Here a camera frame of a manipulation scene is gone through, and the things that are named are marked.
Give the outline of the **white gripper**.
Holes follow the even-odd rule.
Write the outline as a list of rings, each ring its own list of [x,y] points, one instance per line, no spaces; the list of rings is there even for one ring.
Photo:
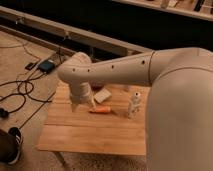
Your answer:
[[[93,109],[96,108],[96,103],[94,101],[94,97],[92,96],[91,87],[88,83],[70,84],[69,90],[70,99],[72,102],[74,102],[71,104],[72,112],[76,112],[79,104],[87,102],[90,102],[90,106]]]

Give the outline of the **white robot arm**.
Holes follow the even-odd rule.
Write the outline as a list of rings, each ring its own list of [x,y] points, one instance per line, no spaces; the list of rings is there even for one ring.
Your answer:
[[[78,52],[58,69],[75,104],[92,83],[148,86],[148,171],[213,171],[213,52],[177,48],[92,62]]]

